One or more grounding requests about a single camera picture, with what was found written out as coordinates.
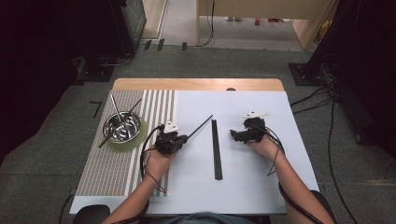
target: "stainless steel bowl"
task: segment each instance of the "stainless steel bowl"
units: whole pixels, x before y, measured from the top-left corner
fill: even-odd
[[[103,136],[107,138],[110,134],[110,138],[108,139],[111,143],[126,143],[134,139],[140,131],[140,118],[135,114],[128,114],[128,111],[121,111],[120,118],[122,123],[120,123],[119,117],[116,114],[113,114],[105,121],[103,125]]]

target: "gray carpet floor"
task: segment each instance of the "gray carpet floor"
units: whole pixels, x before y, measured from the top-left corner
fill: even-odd
[[[71,86],[51,111],[39,132],[12,151],[0,170],[0,223],[56,223],[71,188],[78,186],[105,101],[119,77],[275,77],[290,102],[317,87],[296,87],[288,63],[306,63],[311,52],[258,49],[198,49],[164,46],[139,49],[131,61],[116,67],[107,83]],[[315,96],[296,106],[306,108],[326,98]],[[322,194],[338,223],[352,223],[336,192],[329,168],[327,139],[331,105],[295,116]],[[394,223],[396,220],[396,164],[377,146],[355,143],[354,128],[343,106],[336,104],[332,134],[332,166],[340,190],[359,223]],[[67,204],[63,223],[72,223]],[[273,223],[288,222],[272,216]]]

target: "black chopstick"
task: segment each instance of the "black chopstick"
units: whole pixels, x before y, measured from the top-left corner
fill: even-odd
[[[222,169],[221,169],[221,157],[219,150],[219,134],[218,134],[218,124],[215,119],[212,119],[212,136],[213,136],[213,156],[215,164],[215,178],[221,180]]]

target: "person's left hand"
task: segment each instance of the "person's left hand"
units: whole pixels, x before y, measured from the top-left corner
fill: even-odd
[[[149,155],[146,173],[151,174],[157,181],[159,181],[168,170],[169,164],[175,158],[176,154],[177,152],[169,155],[163,155],[157,149],[146,151],[144,157],[146,158]]]

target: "wooden table edge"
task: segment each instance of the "wooden table edge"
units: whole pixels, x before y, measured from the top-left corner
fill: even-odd
[[[113,90],[284,91],[278,78],[118,78]]]

